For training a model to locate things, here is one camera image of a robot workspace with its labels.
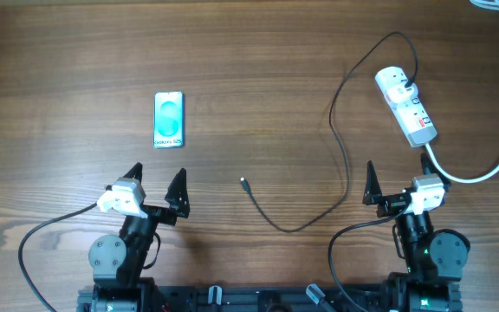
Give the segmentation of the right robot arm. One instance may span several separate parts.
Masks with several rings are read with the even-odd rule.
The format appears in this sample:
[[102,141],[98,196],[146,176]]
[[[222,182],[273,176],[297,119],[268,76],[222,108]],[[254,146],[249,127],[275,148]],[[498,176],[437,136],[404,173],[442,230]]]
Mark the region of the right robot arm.
[[372,161],[367,162],[364,205],[376,205],[378,218],[394,221],[392,237],[406,273],[393,272],[379,289],[378,311],[459,312],[459,282],[470,241],[452,229],[435,230],[430,212],[444,204],[451,182],[421,155],[423,174],[402,192],[382,193]]

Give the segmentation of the blue-screen Galaxy smartphone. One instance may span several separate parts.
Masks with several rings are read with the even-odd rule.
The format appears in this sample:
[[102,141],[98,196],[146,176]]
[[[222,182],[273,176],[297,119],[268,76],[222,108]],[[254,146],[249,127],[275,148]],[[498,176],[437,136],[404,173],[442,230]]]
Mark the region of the blue-screen Galaxy smartphone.
[[153,146],[176,148],[185,143],[185,96],[181,91],[154,95]]

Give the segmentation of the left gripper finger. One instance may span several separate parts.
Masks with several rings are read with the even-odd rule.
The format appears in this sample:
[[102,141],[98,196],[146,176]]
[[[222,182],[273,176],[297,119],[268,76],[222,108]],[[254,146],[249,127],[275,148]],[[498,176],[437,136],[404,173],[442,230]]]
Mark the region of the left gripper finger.
[[184,168],[179,170],[169,184],[165,201],[178,217],[189,217],[191,208],[187,191],[187,171]]
[[125,179],[136,179],[139,182],[142,181],[143,177],[143,165],[137,162],[125,175]]

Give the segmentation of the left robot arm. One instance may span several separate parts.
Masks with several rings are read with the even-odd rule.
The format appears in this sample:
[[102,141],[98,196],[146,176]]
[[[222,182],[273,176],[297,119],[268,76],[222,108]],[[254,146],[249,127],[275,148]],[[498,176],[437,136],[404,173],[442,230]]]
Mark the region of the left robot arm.
[[159,224],[174,226],[178,218],[188,218],[190,203],[187,174],[180,169],[167,188],[167,207],[146,205],[141,184],[143,165],[135,164],[124,176],[108,185],[97,200],[101,211],[117,211],[125,216],[117,235],[105,235],[94,241],[88,252],[93,269],[94,287],[78,294],[77,310],[96,311],[169,311],[170,303],[159,291],[154,279],[143,277],[153,242],[160,242]]

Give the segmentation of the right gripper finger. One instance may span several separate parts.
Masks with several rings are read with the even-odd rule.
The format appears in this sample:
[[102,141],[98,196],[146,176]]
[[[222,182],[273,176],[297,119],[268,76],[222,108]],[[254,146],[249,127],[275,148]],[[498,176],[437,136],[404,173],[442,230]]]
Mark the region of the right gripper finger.
[[379,185],[376,170],[374,168],[373,162],[369,160],[366,164],[366,185],[362,204],[377,205],[382,198],[383,194]]
[[422,171],[424,175],[427,174],[436,174],[441,180],[444,185],[444,189],[446,191],[449,190],[451,187],[451,182],[449,179],[447,179],[433,164],[431,159],[426,153],[422,153],[420,155],[420,161],[421,161],[421,166],[422,166]]

